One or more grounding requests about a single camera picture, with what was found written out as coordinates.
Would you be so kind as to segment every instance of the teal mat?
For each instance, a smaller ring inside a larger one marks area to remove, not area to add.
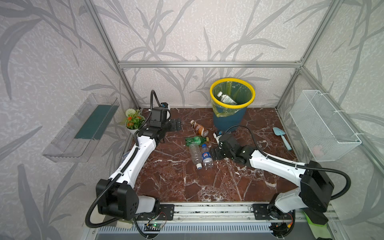
[[[75,136],[75,139],[100,140],[119,106],[98,105]]]

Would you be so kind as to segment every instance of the trash can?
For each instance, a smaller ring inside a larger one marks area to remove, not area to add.
[[[222,103],[217,97],[219,92],[230,96],[238,105]],[[214,111],[214,125],[217,129],[225,132],[229,127],[240,124],[247,106],[255,99],[255,90],[243,80],[223,78],[212,84],[210,95]]]

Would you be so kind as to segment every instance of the green plastic bottle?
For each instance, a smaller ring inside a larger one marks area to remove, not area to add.
[[[202,136],[195,136],[195,137],[186,137],[185,138],[185,145],[188,147],[192,143],[197,143],[199,146],[201,146],[203,143],[209,142],[208,137],[202,137]]]

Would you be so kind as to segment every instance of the wire basket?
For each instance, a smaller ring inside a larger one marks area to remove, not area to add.
[[[335,161],[361,140],[319,90],[304,90],[290,114],[318,162]]]

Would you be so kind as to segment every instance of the yellow rim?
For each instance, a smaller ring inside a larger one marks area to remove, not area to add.
[[[248,102],[246,102],[246,103],[244,103],[244,104],[241,104],[241,105],[228,105],[228,104],[222,103],[222,102],[220,102],[219,100],[217,100],[217,99],[215,98],[215,96],[213,95],[213,93],[212,93],[212,89],[213,89],[216,85],[218,85],[219,83],[222,83],[222,82],[228,82],[228,81],[230,81],[230,82],[241,83],[241,84],[247,86],[247,87],[249,88],[249,90],[251,90],[251,92],[252,92],[252,98],[251,98],[251,100],[249,100]],[[256,95],[255,90],[253,89],[253,87],[251,86],[251,84],[247,83],[246,81],[237,79],[237,78],[223,78],[223,79],[220,79],[220,80],[214,82],[214,83],[212,84],[211,88],[209,89],[209,93],[211,94],[211,98],[213,99],[213,101],[215,101],[215,103],[219,104],[220,106],[223,106],[223,107],[226,107],[226,108],[232,108],[232,109],[238,109],[238,108],[245,108],[245,107],[247,107],[249,104],[251,104],[251,103],[254,101],[254,99],[255,99],[255,95]]]

